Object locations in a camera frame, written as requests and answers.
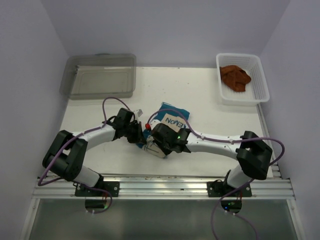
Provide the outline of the blue beige Doraemon towel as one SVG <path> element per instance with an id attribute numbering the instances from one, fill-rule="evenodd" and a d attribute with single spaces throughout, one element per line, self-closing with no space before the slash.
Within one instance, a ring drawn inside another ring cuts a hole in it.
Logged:
<path id="1" fill-rule="evenodd" d="M 148 123 L 152 129 L 159 123 L 169 126 L 175 132 L 178 132 L 181 128 L 188 128 L 185 120 L 189 119 L 189 111 L 177 108 L 166 102 L 162 102 L 159 110 L 163 111 L 152 116 Z M 139 143 L 137 144 L 137 147 L 151 155 L 165 159 L 168 153 L 165 153 L 156 145 L 150 131 L 144 129 L 142 133 L 146 139 L 146 144 Z"/>

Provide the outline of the rust orange towel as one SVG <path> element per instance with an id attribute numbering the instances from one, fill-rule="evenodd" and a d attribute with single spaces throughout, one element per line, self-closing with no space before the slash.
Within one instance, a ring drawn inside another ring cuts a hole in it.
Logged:
<path id="1" fill-rule="evenodd" d="M 246 85 L 251 82 L 251 77 L 237 65 L 220 67 L 222 82 L 231 90 L 237 93 L 246 91 Z"/>

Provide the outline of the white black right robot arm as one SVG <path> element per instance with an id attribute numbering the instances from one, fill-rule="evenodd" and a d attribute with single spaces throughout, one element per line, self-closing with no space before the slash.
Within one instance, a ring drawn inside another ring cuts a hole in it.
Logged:
<path id="1" fill-rule="evenodd" d="M 265 180 L 273 150 L 263 140 L 252 140 L 257 135 L 245 131 L 240 136 L 219 136 L 217 141 L 210 141 L 202 133 L 197 136 L 190 129 L 182 128 L 178 132 L 163 124 L 158 124 L 152 131 L 154 143 L 166 154 L 210 153 L 234 159 L 238 165 L 229 170 L 224 178 L 223 192 L 235 196 L 241 186 L 250 180 Z"/>

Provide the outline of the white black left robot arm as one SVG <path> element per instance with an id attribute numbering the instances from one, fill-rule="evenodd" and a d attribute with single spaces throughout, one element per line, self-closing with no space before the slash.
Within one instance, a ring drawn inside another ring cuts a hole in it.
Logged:
<path id="1" fill-rule="evenodd" d="M 101 144 L 125 137 L 130 144 L 144 144 L 142 124 L 140 121 L 116 122 L 107 121 L 85 132 L 72 133 L 66 130 L 58 132 L 42 160 L 45 172 L 38 181 L 38 186 L 50 184 L 54 180 L 44 182 L 48 172 L 59 179 L 77 182 L 86 186 L 92 196 L 103 193 L 104 184 L 101 175 L 84 166 L 86 152 Z"/>

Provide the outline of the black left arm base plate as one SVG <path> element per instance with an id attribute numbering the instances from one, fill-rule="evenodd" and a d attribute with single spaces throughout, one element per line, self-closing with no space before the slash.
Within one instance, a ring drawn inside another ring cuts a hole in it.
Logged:
<path id="1" fill-rule="evenodd" d="M 76 197 L 118 197 L 119 181 L 99 181 L 95 186 L 88 187 L 81 183 L 73 183 Z"/>

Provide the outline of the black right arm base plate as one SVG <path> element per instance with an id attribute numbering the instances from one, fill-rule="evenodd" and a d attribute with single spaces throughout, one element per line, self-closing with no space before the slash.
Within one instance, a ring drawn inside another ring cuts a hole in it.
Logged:
<path id="1" fill-rule="evenodd" d="M 222 197 L 229 192 L 235 190 L 234 187 L 227 185 L 224 181 L 218 179 L 214 181 L 208 181 L 206 183 L 207 195 L 208 197 Z M 230 195 L 230 197 L 252 197 L 251 187 L 246 186 L 237 192 L 234 192 Z"/>

